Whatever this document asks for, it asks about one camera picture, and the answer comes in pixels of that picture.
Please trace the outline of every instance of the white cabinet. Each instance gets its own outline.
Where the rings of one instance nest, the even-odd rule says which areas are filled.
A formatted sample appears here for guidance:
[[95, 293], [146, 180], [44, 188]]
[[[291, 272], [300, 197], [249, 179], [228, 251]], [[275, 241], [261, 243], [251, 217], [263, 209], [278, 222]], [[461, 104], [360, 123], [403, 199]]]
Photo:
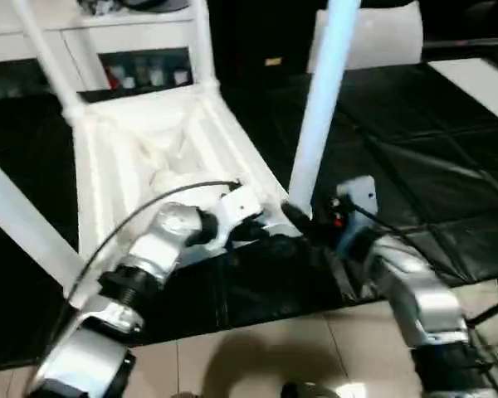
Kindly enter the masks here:
[[[0, 62], [35, 58], [9, 6], [0, 0]], [[190, 8], [166, 14], [85, 17], [76, 0], [31, 0], [52, 52], [77, 91], [110, 88], [100, 55], [189, 47]]]
[[[71, 53], [66, 48], [66, 43], [63, 40], [60, 32], [46, 32], [46, 39], [51, 47], [51, 50], [65, 71], [66, 77], [71, 85], [77, 91], [87, 90], [87, 87], [81, 79], [80, 73], [76, 68]], [[0, 35], [0, 62], [19, 61], [19, 60], [35, 60], [36, 54], [26, 37], [21, 33], [10, 33]]]
[[63, 32], [87, 90], [109, 88], [100, 54], [162, 51], [188, 47], [191, 22], [124, 24], [69, 29]]

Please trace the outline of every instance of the shelf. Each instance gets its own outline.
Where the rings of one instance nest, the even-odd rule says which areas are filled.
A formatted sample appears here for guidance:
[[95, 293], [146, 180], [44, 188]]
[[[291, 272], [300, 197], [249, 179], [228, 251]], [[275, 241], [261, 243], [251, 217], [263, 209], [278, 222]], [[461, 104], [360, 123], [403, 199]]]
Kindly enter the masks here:
[[[161, 14], [134, 12], [103, 17], [82, 14], [76, 0], [29, 0], [44, 30], [81, 29], [85, 27], [110, 27], [144, 23], [189, 22], [193, 16], [190, 7]], [[21, 33], [22, 25], [9, 1], [0, 0], [0, 35]]]

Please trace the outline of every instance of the black connector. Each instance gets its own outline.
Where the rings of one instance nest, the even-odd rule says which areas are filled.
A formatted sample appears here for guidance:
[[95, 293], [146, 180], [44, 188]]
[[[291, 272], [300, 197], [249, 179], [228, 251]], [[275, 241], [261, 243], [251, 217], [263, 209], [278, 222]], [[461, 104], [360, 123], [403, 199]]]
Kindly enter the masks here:
[[466, 342], [418, 347], [412, 358], [425, 392], [487, 388], [476, 349]]

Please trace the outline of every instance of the black plastic sheet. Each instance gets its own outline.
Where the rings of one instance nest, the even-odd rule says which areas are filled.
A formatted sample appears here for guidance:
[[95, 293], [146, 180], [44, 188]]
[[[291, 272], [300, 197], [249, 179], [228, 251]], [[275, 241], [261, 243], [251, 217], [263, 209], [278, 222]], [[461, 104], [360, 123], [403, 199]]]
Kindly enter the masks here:
[[[222, 93], [287, 187], [309, 78]], [[137, 92], [90, 93], [90, 101]], [[0, 166], [77, 246], [70, 128], [51, 96], [0, 101]], [[450, 285], [498, 278], [498, 119], [426, 66], [348, 72], [314, 207], [337, 183], [376, 179], [379, 215], [401, 228]], [[162, 342], [355, 305], [355, 265], [306, 240], [261, 240], [178, 270], [140, 343]], [[33, 363], [62, 304], [60, 286], [0, 230], [0, 368]]]

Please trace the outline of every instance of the white panel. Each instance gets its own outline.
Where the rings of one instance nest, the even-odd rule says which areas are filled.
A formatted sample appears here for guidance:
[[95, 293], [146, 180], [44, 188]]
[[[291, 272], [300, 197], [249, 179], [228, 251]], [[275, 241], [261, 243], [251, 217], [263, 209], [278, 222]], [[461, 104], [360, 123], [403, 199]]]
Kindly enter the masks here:
[[188, 46], [191, 22], [91, 27], [85, 30], [85, 34], [98, 53], [180, 48]]
[[[317, 12], [308, 73], [314, 71], [327, 19], [326, 10]], [[395, 8], [362, 8], [354, 28], [347, 69], [417, 64], [421, 54], [422, 19], [418, 2]]]
[[[69, 51], [61, 38], [59, 32], [46, 32], [46, 39], [51, 47], [51, 50], [59, 60], [61, 68], [65, 71], [66, 76], [76, 91], [85, 90], [83, 81], [76, 70]], [[0, 36], [0, 62], [28, 60], [36, 58], [36, 53], [33, 50], [31, 42], [29, 42], [21, 33]]]
[[494, 66], [478, 59], [436, 61], [429, 65], [498, 117], [498, 70]]
[[[76, 0], [30, 0], [37, 23], [42, 29], [59, 29], [80, 20]], [[0, 0], [0, 35], [22, 32], [22, 24], [10, 0]]]

